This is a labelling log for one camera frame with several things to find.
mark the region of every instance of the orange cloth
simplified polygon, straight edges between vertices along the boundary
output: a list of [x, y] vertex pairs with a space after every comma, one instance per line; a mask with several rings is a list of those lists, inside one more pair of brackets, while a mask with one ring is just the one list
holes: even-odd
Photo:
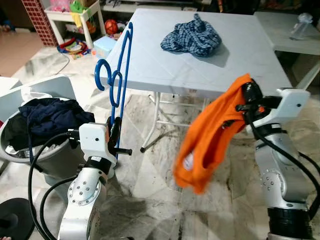
[[[251, 82], [248, 73], [238, 77], [191, 124], [174, 165], [173, 174], [180, 187], [192, 186], [197, 194], [205, 191], [213, 171], [224, 160], [232, 137], [245, 126], [236, 105], [245, 104], [241, 86], [248, 82]], [[223, 127], [230, 120], [234, 122]]]

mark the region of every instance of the black round base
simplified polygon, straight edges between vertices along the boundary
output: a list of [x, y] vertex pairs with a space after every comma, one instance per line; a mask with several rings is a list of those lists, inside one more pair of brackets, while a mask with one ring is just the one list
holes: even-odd
[[0, 204], [0, 239], [27, 240], [34, 227], [27, 199], [13, 198]]

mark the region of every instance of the marble floor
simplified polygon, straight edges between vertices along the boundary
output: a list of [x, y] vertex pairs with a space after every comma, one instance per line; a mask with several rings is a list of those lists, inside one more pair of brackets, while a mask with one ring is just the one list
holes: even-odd
[[[94, 56], [70, 63], [60, 72], [69, 76], [76, 99], [103, 123], [110, 113], [109, 95], [96, 90]], [[53, 48], [39, 51], [21, 68], [15, 78], [23, 84], [57, 73], [67, 62]], [[108, 182], [106, 202], [101, 210], [101, 240], [265, 240], [269, 231], [267, 208], [254, 160], [254, 139], [241, 132], [230, 143], [224, 162], [215, 171], [207, 191], [195, 195], [180, 188], [173, 178], [173, 162], [186, 128], [157, 125], [147, 151], [139, 149], [153, 119], [150, 92], [128, 89], [121, 130], [121, 146], [133, 149], [132, 156], [120, 156], [115, 177]], [[163, 95], [165, 100], [200, 103], [189, 97]], [[189, 122], [199, 111], [189, 107], [165, 105], [160, 118]], [[316, 88], [299, 117], [285, 128], [299, 151], [320, 164], [320, 95]], [[27, 197], [27, 165], [10, 163], [0, 175], [0, 203]], [[41, 173], [34, 173], [33, 197], [38, 209], [49, 186]], [[45, 207], [45, 219], [56, 235], [66, 206], [53, 193]], [[313, 234], [320, 239], [320, 211], [312, 221]], [[42, 239], [34, 230], [31, 240]]]

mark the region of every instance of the white shelf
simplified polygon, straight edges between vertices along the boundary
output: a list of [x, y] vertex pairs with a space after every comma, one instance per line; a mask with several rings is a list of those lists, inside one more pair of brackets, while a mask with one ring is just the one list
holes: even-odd
[[181, 10], [180, 6], [161, 6], [161, 5], [137, 5], [121, 3], [113, 7], [113, 4], [103, 5], [101, 10], [106, 12], [134, 13], [136, 9], [164, 9], [164, 10]]

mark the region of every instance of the small white table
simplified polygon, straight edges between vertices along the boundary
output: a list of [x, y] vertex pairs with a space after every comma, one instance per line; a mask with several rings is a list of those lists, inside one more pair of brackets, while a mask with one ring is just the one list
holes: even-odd
[[[60, 22], [72, 22], [74, 23], [74, 20], [70, 14], [70, 12], [60, 12], [60, 11], [52, 11], [51, 7], [47, 8], [44, 10], [50, 25], [52, 27], [52, 30], [54, 32], [54, 35], [56, 37], [56, 40], [58, 41], [58, 44], [63, 44], [64, 39], [62, 38], [59, 29], [56, 26], [55, 21], [60, 21]], [[98, 19], [99, 19], [99, 25], [100, 25], [100, 30], [103, 35], [106, 35], [106, 30], [105, 30], [105, 25], [104, 25], [104, 20], [102, 18], [102, 13], [100, 9], [100, 4], [99, 1], [96, 1], [94, 4], [92, 4], [86, 11], [83, 13], [78, 13], [81, 19], [82, 27], [83, 27], [83, 32], [85, 36], [85, 42], [88, 46], [89, 49], [92, 49], [94, 47], [94, 44], [92, 43], [92, 39], [90, 36], [90, 32], [87, 26], [87, 21], [89, 18], [91, 18], [95, 13], [98, 14]]]
[[[154, 121], [142, 148], [146, 147], [157, 123], [177, 125], [157, 121], [161, 93], [215, 99], [245, 73], [251, 74], [265, 95], [276, 95], [277, 88], [291, 87], [264, 30], [252, 15], [198, 12], [201, 19], [211, 23], [222, 38], [222, 45], [212, 57], [162, 50], [160, 43], [173, 31], [175, 24], [193, 20], [194, 14], [141, 8], [130, 20], [133, 38], [127, 87], [153, 91], [155, 102]], [[107, 58], [112, 71], [117, 68], [123, 38], [124, 34]], [[125, 51], [122, 73], [125, 72], [126, 60]], [[100, 76], [106, 83], [104, 68]]]
[[[290, 39], [298, 15], [262, 11], [256, 11], [254, 15], [265, 30], [273, 50], [320, 56], [320, 32], [311, 24], [305, 30], [304, 39]], [[319, 71], [320, 58], [296, 87], [307, 89]]]

